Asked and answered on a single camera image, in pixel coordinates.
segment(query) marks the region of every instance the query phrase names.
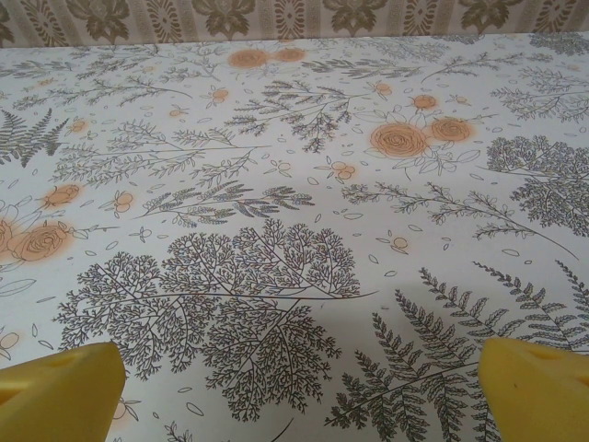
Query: beige patterned wallpaper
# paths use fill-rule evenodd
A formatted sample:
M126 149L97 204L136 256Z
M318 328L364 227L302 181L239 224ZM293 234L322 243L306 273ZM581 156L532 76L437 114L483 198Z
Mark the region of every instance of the beige patterned wallpaper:
M558 32L589 0L0 0L0 47Z

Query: orange rose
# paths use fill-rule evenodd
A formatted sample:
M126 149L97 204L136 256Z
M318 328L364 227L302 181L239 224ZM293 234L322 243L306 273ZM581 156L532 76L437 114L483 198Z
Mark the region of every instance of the orange rose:
M229 64L233 67L251 69L252 67L260 67L263 64L266 64L269 58L270 55L266 51L245 49L243 51L233 52L229 55Z
M418 95L413 99L413 105L418 109L430 109L437 104L431 95Z
M0 252L6 250L8 241L12 239L12 230L6 221L0 221Z
M66 204L70 203L79 193L80 188L78 186L75 184L69 184L60 187L59 189L55 189L52 194L46 196L43 200L45 201L46 207Z
M446 117L432 124L433 137L442 141L462 141L472 134L472 128L468 122Z
M12 256L24 261L38 261L52 256L67 238L58 226L42 226L16 235L8 241Z
M370 136L370 143L387 157L415 157L427 147L425 134L404 122L377 127Z
M274 54L274 58L280 62L298 62L305 58L305 54L302 49L282 49Z

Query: small leaf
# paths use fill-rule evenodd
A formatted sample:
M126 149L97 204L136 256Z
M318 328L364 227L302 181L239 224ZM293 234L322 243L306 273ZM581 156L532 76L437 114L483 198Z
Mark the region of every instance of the small leaf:
M11 297L17 293L24 292L36 282L37 280L35 279L21 279L19 281L0 285L0 297Z
M49 348L50 350L54 350L54 349L53 349L53 346L52 346L50 343L48 343L47 341L39 341L39 343L40 343L40 344L41 344L43 347L47 347L47 348Z
M458 163L469 163L470 161L474 161L480 156L479 150L468 150L458 156L456 162Z
M201 409L192 402L186 402L186 408L188 408L188 411L191 413L194 413L198 416L204 416L204 413L201 411Z

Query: yellow sponge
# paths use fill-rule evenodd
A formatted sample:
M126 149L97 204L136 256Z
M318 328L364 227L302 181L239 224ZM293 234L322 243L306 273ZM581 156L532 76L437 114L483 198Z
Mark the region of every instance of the yellow sponge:
M0 441L104 442L124 383L114 343L0 370Z
M589 356L489 339L479 380L503 442L589 441Z

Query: floral wallpaper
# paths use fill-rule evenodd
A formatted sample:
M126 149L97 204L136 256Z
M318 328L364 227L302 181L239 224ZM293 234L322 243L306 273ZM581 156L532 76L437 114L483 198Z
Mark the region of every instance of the floral wallpaper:
M0 47L589 29L587 0L0 0Z
M128 10L68 5L110 39ZM115 342L109 442L500 440L485 339L589 353L588 52L1 50L0 368Z

